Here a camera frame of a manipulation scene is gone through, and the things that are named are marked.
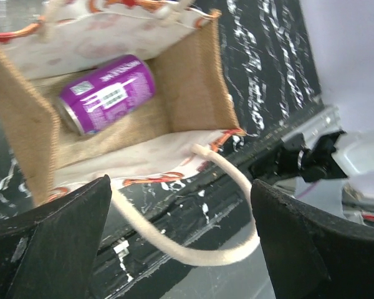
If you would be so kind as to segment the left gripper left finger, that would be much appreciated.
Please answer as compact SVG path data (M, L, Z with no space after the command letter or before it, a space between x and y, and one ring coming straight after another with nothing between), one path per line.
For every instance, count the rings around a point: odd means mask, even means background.
M103 176L0 222L0 298L85 298L110 207Z

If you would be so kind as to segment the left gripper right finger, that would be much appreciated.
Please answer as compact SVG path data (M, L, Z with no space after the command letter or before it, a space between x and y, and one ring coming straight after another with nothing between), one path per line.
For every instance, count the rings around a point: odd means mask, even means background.
M251 205L276 298L374 298L374 228L259 179Z

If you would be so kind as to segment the purple Fanta can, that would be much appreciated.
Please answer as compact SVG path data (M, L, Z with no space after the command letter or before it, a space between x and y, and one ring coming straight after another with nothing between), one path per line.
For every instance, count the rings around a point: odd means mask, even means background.
M67 84L54 104L72 131L94 135L149 101L155 92L148 65L128 54Z

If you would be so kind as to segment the burlap canvas tote bag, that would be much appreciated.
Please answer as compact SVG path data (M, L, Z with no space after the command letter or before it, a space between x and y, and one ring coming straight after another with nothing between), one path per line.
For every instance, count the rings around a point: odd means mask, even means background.
M191 1L49 1L32 24L0 32L0 119L36 204L106 174L121 215L173 259L223 266L256 250L255 226L231 249L184 247L121 193L132 184L190 178L211 161L250 196L248 178L218 153L244 134L223 76L220 17ZM128 54L150 68L153 98L94 135L72 131L54 104L62 89Z

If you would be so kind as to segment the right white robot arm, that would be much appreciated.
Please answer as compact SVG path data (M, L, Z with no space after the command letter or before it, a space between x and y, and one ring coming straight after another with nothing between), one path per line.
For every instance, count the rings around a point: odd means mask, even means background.
M321 135L309 148L304 134L261 153L250 172L267 183L301 177L307 183L345 179L374 171L374 130L333 131Z

